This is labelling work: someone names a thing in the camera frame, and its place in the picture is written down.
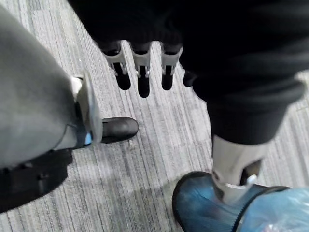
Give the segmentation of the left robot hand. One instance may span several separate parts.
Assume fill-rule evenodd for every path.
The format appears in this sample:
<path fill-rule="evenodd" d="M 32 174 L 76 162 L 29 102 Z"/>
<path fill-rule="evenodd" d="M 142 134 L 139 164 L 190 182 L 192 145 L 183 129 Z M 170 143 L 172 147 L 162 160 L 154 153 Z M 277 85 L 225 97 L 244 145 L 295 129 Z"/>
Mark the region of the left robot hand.
<path fill-rule="evenodd" d="M 159 41 L 183 49 L 184 84 L 207 104 L 214 187 L 241 198 L 259 174 L 267 144 L 305 91 L 309 67 L 306 0 L 71 0 L 99 48 L 126 40 L 145 53 Z"/>

